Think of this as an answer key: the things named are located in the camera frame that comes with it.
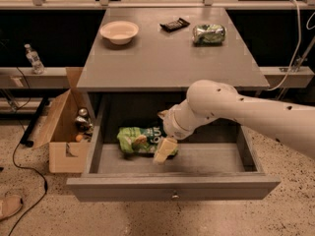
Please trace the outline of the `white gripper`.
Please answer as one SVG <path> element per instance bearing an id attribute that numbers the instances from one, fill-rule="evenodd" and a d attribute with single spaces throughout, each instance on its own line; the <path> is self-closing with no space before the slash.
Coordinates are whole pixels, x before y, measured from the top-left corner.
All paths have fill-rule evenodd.
<path id="1" fill-rule="evenodd" d="M 202 116 L 194 112 L 187 100 L 173 105 L 168 110 L 160 111 L 157 116 L 162 119 L 163 129 L 168 137 L 162 138 L 157 144 L 157 151 L 154 155 L 155 164 L 163 164 L 169 156 L 177 154 L 177 140 L 186 139 L 197 128 L 211 122 L 209 116 Z"/>

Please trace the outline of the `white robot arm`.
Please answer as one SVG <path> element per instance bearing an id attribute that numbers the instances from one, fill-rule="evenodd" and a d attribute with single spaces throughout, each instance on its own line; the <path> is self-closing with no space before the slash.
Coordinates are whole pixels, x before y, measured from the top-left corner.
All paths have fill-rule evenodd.
<path id="1" fill-rule="evenodd" d="M 217 119 L 232 120 L 314 159 L 315 107 L 241 95 L 227 84 L 197 81 L 186 99 L 159 114 L 166 137 L 154 162 L 162 164 L 177 142 Z"/>

